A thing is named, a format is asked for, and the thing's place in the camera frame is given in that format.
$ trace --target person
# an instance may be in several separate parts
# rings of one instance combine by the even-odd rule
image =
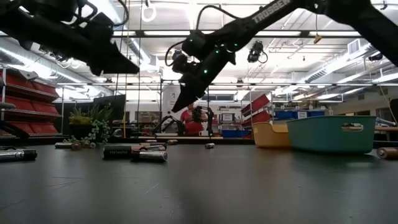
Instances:
[[[203,125],[201,122],[195,122],[192,118],[192,113],[195,107],[193,103],[187,106],[187,110],[185,110],[181,114],[180,121],[185,124],[185,135],[188,136],[199,136],[199,133],[203,131]],[[203,122],[207,121],[207,115],[205,113],[201,114],[201,119]]]

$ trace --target teal plastic bin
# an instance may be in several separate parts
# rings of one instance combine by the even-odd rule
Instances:
[[[375,122],[375,116],[316,116],[288,121],[287,129],[293,149],[365,154],[373,149]]]

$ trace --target workbench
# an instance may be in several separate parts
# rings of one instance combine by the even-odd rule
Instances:
[[[32,146],[0,164],[0,223],[396,223],[398,162],[169,146],[166,163]]]

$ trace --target yellow plastic bin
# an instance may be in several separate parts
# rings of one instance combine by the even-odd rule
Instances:
[[[254,123],[253,133],[258,147],[291,148],[286,124]]]

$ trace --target red shirt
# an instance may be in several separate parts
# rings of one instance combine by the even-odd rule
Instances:
[[[192,120],[192,115],[188,114],[188,110],[181,114],[181,122],[185,123],[185,134],[198,134],[203,131],[203,126],[201,123],[194,122]]]

